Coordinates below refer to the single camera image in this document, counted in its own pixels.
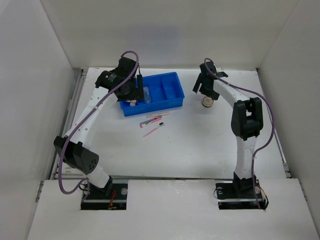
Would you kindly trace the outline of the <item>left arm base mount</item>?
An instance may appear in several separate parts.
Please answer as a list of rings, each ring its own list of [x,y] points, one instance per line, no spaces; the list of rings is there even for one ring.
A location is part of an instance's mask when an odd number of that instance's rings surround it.
[[[78,188],[82,191],[80,209],[92,211],[122,211],[127,209],[128,179],[113,179],[106,194],[97,187],[82,183]]]

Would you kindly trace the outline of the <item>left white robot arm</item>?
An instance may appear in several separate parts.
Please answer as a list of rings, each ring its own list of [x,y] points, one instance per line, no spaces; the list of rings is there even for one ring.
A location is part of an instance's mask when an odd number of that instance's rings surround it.
[[[58,185],[62,193],[69,195],[73,190],[63,186],[63,164],[79,170],[84,181],[94,186],[100,198],[107,198],[112,192],[112,178],[100,165],[99,155],[91,151],[92,141],[101,127],[108,110],[116,102],[142,98],[142,75],[139,59],[131,59],[123,53],[118,65],[103,71],[97,78],[90,99],[79,119],[63,135],[54,139],[53,145],[59,156]]]

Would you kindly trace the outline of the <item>beige makeup sponge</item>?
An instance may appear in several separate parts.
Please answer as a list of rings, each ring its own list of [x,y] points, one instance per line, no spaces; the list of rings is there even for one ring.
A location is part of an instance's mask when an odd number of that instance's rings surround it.
[[[134,107],[134,106],[136,106],[137,105],[137,101],[136,100],[131,100],[130,102],[129,102],[129,106],[130,107]]]

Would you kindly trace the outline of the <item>clear plastic bottle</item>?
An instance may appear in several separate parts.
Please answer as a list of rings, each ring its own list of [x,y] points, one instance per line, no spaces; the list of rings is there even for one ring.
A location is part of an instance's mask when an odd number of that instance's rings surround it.
[[[149,104],[152,102],[152,97],[150,93],[150,89],[147,86],[143,87],[143,94],[144,94],[144,103]]]

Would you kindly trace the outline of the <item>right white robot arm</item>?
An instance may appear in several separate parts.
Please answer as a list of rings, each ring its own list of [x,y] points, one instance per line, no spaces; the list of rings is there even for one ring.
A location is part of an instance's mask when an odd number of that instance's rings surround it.
[[[249,97],[229,84],[216,79],[209,73],[216,73],[213,63],[201,64],[200,74],[193,87],[193,92],[216,101],[223,97],[232,107],[231,130],[237,142],[237,162],[235,177],[238,181],[232,183],[232,193],[237,197],[243,197],[250,191],[247,179],[251,179],[252,158],[256,148],[257,138],[264,126],[262,100],[259,97]]]

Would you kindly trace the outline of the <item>round compact case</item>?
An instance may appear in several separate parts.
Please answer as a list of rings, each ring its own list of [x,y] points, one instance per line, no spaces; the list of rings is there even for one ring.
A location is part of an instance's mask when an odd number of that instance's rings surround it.
[[[214,104],[214,100],[210,97],[207,97],[205,96],[203,99],[202,99],[202,105],[205,107],[205,108],[211,108]]]

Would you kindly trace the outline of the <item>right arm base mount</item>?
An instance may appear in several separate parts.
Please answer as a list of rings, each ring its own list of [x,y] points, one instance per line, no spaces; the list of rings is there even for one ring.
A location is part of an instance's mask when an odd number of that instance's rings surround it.
[[[269,206],[256,177],[240,179],[234,174],[232,181],[218,181],[214,196],[219,210],[266,210]]]

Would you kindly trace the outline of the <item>pink eyebrow comb brush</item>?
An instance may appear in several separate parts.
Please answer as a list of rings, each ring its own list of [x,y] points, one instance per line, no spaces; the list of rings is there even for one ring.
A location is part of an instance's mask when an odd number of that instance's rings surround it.
[[[152,134],[153,132],[155,132],[157,129],[163,127],[165,124],[163,122],[161,122],[156,128],[152,129],[151,131],[149,131],[148,133],[146,133],[143,137],[147,137],[149,136],[150,134]]]

